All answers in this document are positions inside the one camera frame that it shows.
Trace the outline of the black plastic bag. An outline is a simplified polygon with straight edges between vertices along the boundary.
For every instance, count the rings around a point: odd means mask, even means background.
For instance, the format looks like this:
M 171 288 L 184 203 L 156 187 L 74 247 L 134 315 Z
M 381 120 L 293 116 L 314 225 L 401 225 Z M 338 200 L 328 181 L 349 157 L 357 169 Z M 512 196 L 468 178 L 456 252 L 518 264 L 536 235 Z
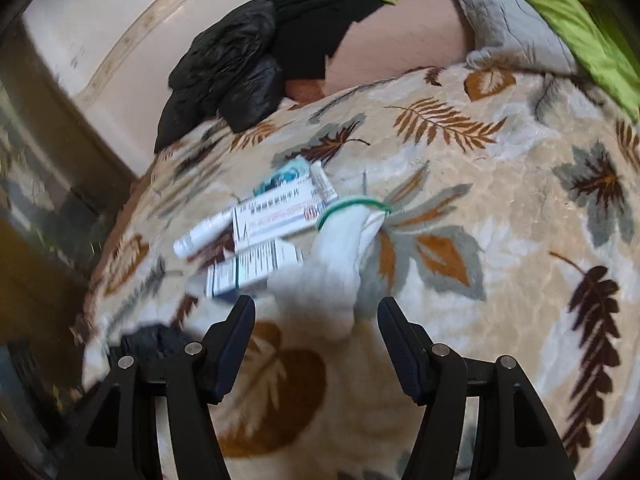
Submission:
M 122 335 L 119 344 L 108 349 L 108 362 L 115 366 L 124 356 L 132 356 L 142 365 L 152 365 L 182 351 L 190 341 L 191 337 L 177 326 L 143 326 L 132 334 Z

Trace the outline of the white blue striped box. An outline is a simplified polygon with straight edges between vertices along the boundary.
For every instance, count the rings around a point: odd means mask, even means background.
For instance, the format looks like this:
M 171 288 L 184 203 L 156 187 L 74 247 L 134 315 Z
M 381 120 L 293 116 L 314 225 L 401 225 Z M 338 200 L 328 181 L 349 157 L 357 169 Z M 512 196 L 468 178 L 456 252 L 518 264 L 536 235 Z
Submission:
M 300 263 L 301 255 L 294 244 L 280 238 L 244 249 L 207 269 L 204 295 L 213 298 L 260 284 L 273 272 Z

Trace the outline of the white spray bottle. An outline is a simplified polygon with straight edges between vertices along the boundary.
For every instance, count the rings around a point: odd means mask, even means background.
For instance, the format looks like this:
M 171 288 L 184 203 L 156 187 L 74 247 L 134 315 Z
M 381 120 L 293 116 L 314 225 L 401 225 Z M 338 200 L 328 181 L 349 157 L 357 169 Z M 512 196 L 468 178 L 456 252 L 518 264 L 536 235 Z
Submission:
M 233 209 L 218 212 L 213 217 L 208 217 L 178 238 L 172 245 L 175 255 L 180 259 L 194 257 L 205 246 L 230 226 L 233 219 Z

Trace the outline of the white sock green trim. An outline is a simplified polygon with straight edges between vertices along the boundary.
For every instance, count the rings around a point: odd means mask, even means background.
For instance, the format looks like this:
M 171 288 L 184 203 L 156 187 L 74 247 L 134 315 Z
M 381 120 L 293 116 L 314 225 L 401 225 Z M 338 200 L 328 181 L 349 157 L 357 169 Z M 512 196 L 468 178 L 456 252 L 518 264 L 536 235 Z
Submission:
M 350 335 L 360 263 L 386 214 L 386 205 L 367 196 L 341 198 L 326 208 L 308 257 L 268 278 L 282 315 L 315 337 L 341 340 Z

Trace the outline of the white medicine box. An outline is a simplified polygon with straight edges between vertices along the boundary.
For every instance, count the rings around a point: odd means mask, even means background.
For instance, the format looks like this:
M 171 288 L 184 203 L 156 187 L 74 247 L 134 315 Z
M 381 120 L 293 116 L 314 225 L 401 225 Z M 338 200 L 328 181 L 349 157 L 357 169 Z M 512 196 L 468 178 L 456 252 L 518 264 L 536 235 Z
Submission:
M 324 201 L 311 177 L 299 178 L 250 198 L 233 209 L 233 240 L 237 252 L 285 238 L 316 225 Z

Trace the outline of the small white tube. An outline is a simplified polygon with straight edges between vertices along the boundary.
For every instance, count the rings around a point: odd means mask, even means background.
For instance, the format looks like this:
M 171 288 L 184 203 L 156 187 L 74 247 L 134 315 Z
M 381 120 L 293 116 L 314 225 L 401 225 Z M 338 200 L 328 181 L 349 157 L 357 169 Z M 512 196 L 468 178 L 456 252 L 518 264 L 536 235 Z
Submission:
M 322 199 L 322 202 L 329 206 L 329 204 L 334 203 L 338 200 L 338 194 L 335 191 L 335 188 L 328 176 L 323 170 L 322 162 L 320 160 L 316 160 L 310 165 L 309 170 L 311 180 L 314 182 L 314 187 L 316 188 L 319 196 Z

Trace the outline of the teal wipes packet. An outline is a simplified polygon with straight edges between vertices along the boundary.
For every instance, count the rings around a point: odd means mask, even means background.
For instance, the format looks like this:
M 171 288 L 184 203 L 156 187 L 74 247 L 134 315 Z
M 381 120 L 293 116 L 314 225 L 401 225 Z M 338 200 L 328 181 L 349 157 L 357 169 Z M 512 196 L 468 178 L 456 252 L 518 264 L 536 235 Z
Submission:
M 306 177 L 309 174 L 309 162 L 302 156 L 296 156 L 289 160 L 286 164 L 277 170 L 274 170 L 272 174 L 265 180 L 262 180 L 256 188 L 253 190 L 253 195 L 262 195 L 265 192 L 277 188 L 280 185 L 287 184 L 288 182 L 295 181 L 299 178 Z

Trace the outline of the leaf pattern fleece blanket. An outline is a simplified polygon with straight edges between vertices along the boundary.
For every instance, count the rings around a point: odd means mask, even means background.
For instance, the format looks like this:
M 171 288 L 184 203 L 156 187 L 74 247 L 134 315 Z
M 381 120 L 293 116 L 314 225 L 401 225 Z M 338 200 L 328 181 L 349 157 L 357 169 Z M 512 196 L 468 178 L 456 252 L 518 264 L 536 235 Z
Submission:
M 298 156 L 338 194 L 388 211 L 345 336 L 255 290 L 240 374 L 212 408 L 232 477 L 401 476 L 422 412 L 378 331 L 386 296 L 464 356 L 514 356 L 576 476 L 610 474 L 639 417 L 639 129 L 566 78 L 420 70 L 283 107 L 247 132 L 196 127 L 157 155 L 102 260 L 75 330 L 84 386 L 125 334 L 162 323 L 200 336 L 227 315 L 228 301 L 186 281 L 228 256 L 232 235 L 189 259 L 172 246 Z

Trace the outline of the black jacket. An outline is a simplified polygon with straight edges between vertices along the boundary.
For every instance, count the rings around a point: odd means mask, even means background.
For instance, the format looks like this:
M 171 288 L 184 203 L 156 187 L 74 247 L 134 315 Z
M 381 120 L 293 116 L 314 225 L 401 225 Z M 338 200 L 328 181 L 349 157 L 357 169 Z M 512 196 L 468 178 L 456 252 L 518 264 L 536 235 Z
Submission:
M 291 80 L 319 80 L 349 27 L 382 0 L 250 0 L 196 36 L 168 76 L 157 125 L 161 152 L 204 120 L 235 133 L 274 113 Z

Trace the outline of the grey quilted pillow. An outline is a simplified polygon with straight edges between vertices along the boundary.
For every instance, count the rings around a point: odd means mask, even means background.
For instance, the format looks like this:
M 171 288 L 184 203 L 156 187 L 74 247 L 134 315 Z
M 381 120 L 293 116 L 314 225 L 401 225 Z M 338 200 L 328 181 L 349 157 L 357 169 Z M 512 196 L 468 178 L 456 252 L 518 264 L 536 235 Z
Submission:
M 505 68 L 576 76 L 574 54 L 525 0 L 458 0 L 474 32 L 466 64 L 477 70 Z

